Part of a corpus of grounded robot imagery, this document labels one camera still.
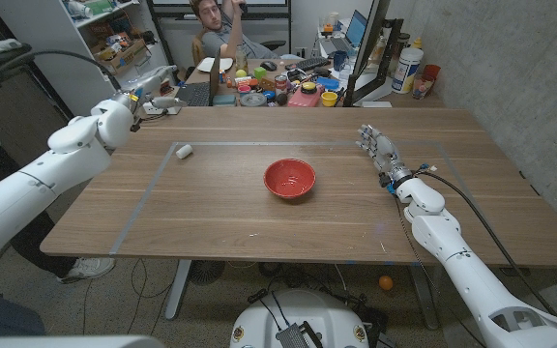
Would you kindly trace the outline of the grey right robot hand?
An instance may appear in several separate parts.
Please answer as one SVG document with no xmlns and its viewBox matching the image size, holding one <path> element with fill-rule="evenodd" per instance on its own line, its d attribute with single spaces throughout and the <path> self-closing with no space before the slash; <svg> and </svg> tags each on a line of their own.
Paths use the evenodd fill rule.
<svg viewBox="0 0 557 348">
<path fill-rule="evenodd" d="M 373 159 L 374 167 L 380 172 L 383 188 L 391 185 L 397 189 L 404 181 L 413 178 L 390 138 L 371 125 L 361 125 L 358 133 L 362 139 L 356 144 Z"/>
</svg>

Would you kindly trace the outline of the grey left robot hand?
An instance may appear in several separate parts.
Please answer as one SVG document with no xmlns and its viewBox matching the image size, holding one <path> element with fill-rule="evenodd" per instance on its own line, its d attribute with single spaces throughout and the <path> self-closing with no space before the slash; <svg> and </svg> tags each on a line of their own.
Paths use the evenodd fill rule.
<svg viewBox="0 0 557 348">
<path fill-rule="evenodd" d="M 128 93 L 130 96 L 131 105 L 129 110 L 132 114 L 137 112 L 137 109 L 144 103 L 149 102 L 152 106 L 158 109 L 167 109 L 169 107 L 184 106 L 185 103 L 179 98 L 171 97 L 154 97 L 153 93 L 159 91 L 161 84 L 170 73 L 177 70 L 173 66 L 161 66 L 155 68 L 142 76 L 125 82 L 122 86 L 122 91 Z"/>
</svg>

